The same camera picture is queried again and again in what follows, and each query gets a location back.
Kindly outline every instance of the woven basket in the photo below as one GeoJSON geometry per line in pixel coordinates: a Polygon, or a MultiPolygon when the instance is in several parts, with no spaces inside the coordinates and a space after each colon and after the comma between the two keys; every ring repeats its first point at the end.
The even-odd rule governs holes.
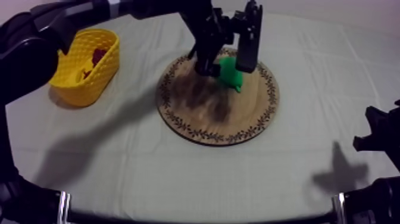
{"type": "Polygon", "coordinates": [[[93,104],[101,95],[108,82],[120,66],[120,40],[109,30],[87,29],[79,32],[67,55],[59,52],[58,68],[50,84],[67,103],[84,107],[93,104]],[[95,49],[105,49],[107,53],[92,69],[91,73],[79,81],[80,68],[93,57],[95,49]]]}

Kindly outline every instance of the wall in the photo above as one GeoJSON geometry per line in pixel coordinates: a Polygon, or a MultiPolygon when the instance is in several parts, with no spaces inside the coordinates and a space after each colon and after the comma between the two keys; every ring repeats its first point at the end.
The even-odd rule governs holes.
{"type": "MultiPolygon", "coordinates": [[[[0,23],[52,0],[1,0],[0,23]]],[[[243,10],[247,0],[212,0],[224,11],[243,10]]],[[[400,0],[257,0],[264,11],[365,27],[400,36],[400,0]]]]}

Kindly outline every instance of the green toy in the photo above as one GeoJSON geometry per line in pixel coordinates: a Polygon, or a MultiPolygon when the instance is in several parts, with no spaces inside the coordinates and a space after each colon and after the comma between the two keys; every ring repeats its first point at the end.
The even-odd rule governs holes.
{"type": "Polygon", "coordinates": [[[237,92],[240,92],[243,85],[243,74],[241,71],[237,71],[235,68],[236,58],[221,58],[220,65],[221,71],[218,81],[230,88],[236,89],[237,92]]]}

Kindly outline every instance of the wooden plate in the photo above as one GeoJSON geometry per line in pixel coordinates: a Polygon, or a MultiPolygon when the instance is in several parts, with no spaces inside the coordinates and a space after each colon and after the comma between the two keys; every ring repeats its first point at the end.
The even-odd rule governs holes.
{"type": "MultiPolygon", "coordinates": [[[[220,57],[235,57],[223,48],[220,57]]],[[[158,111],[166,124],[182,137],[205,145],[233,145],[260,134],[272,121],[279,89],[262,63],[243,74],[242,92],[194,72],[195,60],[186,55],[173,61],[157,86],[158,111]]]]}

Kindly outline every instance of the gray tablecloth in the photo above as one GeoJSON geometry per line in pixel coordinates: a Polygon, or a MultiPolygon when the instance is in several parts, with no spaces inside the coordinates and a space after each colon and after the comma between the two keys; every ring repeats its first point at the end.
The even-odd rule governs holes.
{"type": "Polygon", "coordinates": [[[327,212],[332,195],[398,174],[385,153],[352,147],[355,135],[370,133],[365,108],[389,110],[400,98],[397,38],[266,14],[259,60],[279,84],[276,117],[249,142],[211,148],[177,136],[154,103],[165,67],[194,44],[182,19],[98,27],[119,35],[121,65],[94,105],[70,108],[44,86],[7,107],[21,174],[72,193],[74,209],[164,221],[282,219],[327,212]]]}

